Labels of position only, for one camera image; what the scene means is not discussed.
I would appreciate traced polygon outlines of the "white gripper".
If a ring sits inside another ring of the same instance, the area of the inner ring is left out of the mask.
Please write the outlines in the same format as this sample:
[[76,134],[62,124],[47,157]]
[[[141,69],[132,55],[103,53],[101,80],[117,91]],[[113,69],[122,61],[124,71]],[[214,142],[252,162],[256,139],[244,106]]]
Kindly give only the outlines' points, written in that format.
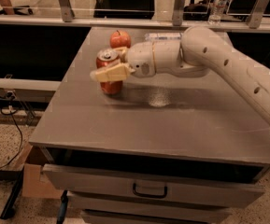
[[131,74],[135,77],[154,77],[157,74],[176,75],[181,69],[180,42],[147,41],[127,47],[114,48],[115,60],[121,63],[109,64],[90,72],[90,78],[97,82],[124,81]]

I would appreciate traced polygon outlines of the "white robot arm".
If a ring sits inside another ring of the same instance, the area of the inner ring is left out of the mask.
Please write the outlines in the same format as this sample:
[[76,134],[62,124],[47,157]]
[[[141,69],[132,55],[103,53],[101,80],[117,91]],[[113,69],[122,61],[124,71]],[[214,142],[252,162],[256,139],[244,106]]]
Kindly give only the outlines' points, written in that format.
[[130,48],[102,49],[106,65],[91,71],[97,82],[158,74],[203,77],[213,71],[270,125],[270,69],[235,49],[226,35],[193,26],[182,33],[148,33]]

